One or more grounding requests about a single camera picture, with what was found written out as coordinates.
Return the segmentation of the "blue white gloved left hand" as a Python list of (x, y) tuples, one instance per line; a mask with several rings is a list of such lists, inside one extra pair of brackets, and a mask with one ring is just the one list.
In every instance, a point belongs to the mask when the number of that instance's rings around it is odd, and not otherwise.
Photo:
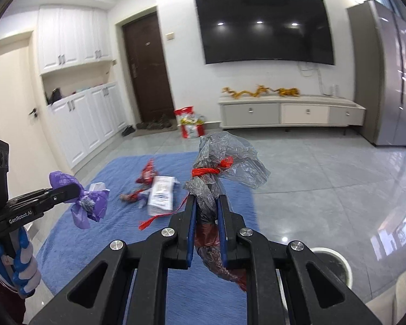
[(26, 228), (20, 227), (10, 237), (11, 247), (15, 242), (17, 248), (15, 256), (10, 256), (0, 243), (0, 284), (25, 299), (34, 295), (41, 282), (41, 273)]

